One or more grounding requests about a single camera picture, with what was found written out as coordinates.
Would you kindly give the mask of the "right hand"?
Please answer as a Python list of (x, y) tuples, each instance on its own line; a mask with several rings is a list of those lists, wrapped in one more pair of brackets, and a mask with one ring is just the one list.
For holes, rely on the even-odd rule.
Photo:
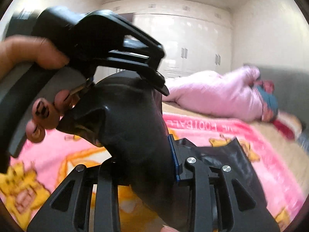
[(172, 227), (169, 227), (167, 225), (164, 225), (162, 228), (161, 228), (161, 231), (160, 232), (179, 232), (178, 230), (172, 228)]

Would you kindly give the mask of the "left hand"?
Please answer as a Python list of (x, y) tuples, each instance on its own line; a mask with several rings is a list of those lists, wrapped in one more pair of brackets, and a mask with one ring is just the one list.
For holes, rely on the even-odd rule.
[[(35, 62), (51, 70), (60, 69), (69, 63), (67, 58), (46, 38), (15, 35), (1, 42), (1, 78), (22, 62)], [(57, 127), (60, 117), (71, 109), (79, 96), (69, 90), (59, 91), (53, 102), (37, 99), (32, 107), (32, 119), (27, 123), (26, 136), (32, 143), (44, 140), (46, 130)]]

